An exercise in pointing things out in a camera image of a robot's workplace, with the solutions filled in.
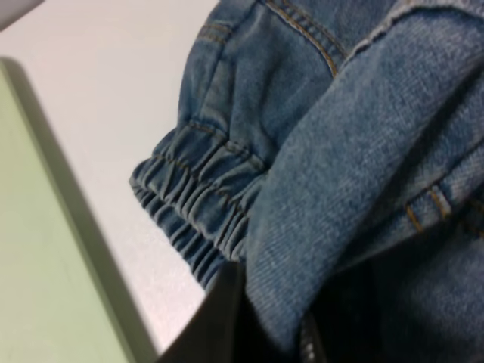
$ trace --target blue denim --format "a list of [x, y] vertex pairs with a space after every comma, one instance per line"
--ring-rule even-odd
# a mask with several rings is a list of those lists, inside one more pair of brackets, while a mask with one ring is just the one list
[[389, 361], [484, 361], [484, 1], [220, 2], [131, 185], [202, 286], [246, 265], [287, 356], [370, 262]]

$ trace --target white surface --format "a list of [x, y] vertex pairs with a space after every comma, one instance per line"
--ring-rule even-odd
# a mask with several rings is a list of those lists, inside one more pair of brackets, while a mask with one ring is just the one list
[[186, 57], [215, 3], [47, 0], [0, 33], [0, 57], [25, 68], [159, 349], [203, 292], [128, 179], [175, 126]]

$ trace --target light green book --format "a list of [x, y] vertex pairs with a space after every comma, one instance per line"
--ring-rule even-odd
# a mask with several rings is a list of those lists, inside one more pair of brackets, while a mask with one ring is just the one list
[[153, 363], [141, 319], [26, 79], [5, 64], [0, 362]]

